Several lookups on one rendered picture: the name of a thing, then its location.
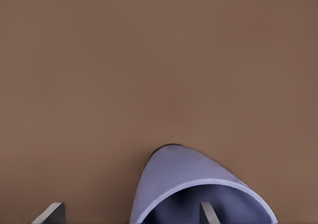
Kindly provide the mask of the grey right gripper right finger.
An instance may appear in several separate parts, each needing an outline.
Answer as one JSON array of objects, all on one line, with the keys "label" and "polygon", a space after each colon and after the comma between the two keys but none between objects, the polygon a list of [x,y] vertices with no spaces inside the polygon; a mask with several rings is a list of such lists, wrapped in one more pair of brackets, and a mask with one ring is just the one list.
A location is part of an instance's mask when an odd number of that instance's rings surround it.
[{"label": "grey right gripper right finger", "polygon": [[220,224],[220,221],[209,202],[200,203],[200,224]]}]

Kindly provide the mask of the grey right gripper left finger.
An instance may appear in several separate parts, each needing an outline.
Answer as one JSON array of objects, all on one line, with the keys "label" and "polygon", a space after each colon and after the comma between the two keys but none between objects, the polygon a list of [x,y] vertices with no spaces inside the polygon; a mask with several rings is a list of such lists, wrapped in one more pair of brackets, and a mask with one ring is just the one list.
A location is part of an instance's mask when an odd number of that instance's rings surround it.
[{"label": "grey right gripper left finger", "polygon": [[31,224],[66,224],[65,204],[63,202],[52,203]]}]

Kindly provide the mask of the lavender blue cup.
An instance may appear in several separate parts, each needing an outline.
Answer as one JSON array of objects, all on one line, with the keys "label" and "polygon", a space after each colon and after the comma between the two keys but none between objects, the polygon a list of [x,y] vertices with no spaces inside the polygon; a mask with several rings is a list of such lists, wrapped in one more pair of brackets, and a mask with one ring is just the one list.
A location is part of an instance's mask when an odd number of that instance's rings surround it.
[{"label": "lavender blue cup", "polygon": [[212,205],[220,224],[278,224],[269,205],[229,170],[177,144],[150,156],[129,224],[200,224],[201,202]]}]

